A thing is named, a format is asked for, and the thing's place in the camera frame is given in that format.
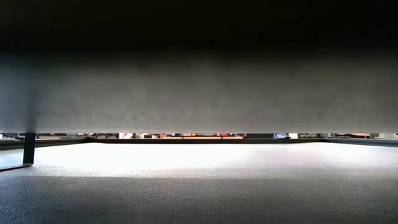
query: gray fabric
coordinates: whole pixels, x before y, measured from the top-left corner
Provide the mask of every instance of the gray fabric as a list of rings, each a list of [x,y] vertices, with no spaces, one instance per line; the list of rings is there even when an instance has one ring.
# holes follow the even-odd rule
[[[382,53],[2,56],[0,131],[396,133]]]

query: black metal leg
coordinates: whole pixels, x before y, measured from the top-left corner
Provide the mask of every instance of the black metal leg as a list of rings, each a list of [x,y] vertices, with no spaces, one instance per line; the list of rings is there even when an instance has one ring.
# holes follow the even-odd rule
[[[19,169],[33,165],[35,158],[35,141],[36,141],[36,133],[26,133],[25,143],[24,143],[24,158],[22,165],[12,166],[12,167],[0,167],[0,171]]]
[[[35,133],[25,134],[25,144],[24,144],[24,161],[23,164],[33,165],[35,159]]]

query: floor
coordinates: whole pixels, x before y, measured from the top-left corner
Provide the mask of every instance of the floor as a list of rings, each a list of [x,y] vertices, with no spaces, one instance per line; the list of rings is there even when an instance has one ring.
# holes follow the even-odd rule
[[[398,148],[79,144],[0,172],[0,223],[398,223]],[[22,151],[0,151],[0,166]]]

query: gray carpet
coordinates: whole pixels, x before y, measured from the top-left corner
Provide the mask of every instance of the gray carpet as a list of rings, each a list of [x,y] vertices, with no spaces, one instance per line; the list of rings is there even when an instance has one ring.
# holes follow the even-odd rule
[[[0,223],[398,223],[396,161],[328,143],[39,148],[0,173]]]

